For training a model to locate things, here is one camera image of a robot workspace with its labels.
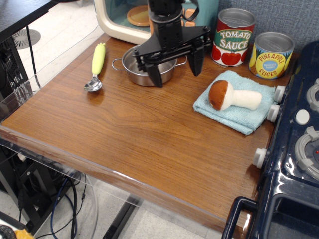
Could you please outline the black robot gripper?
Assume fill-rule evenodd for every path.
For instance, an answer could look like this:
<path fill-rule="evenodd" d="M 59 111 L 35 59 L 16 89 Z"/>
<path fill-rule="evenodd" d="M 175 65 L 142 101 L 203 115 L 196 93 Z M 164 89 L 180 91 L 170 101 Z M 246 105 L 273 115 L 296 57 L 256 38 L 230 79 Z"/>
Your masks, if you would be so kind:
<path fill-rule="evenodd" d="M 194 76 L 198 76 L 202 71 L 205 51 L 211 46 L 211 28 L 184 27 L 180 16 L 150 15 L 149 18 L 153 33 L 145 43 L 133 51 L 138 69 L 147 71 L 155 87 L 162 87 L 157 65 L 187 55 Z"/>

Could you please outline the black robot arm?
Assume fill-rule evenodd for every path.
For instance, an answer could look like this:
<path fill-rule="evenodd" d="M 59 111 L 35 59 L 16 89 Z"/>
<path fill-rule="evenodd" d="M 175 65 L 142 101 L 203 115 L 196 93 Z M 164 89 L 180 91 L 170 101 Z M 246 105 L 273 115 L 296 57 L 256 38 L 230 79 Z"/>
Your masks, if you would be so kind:
<path fill-rule="evenodd" d="M 211 50 L 209 26 L 184 27 L 183 0 L 149 0 L 149 19 L 153 25 L 151 37 L 132 53 L 139 70 L 147 72 L 154 86 L 162 87 L 158 65 L 187 56 L 190 68 L 198 76 L 205 53 Z"/>

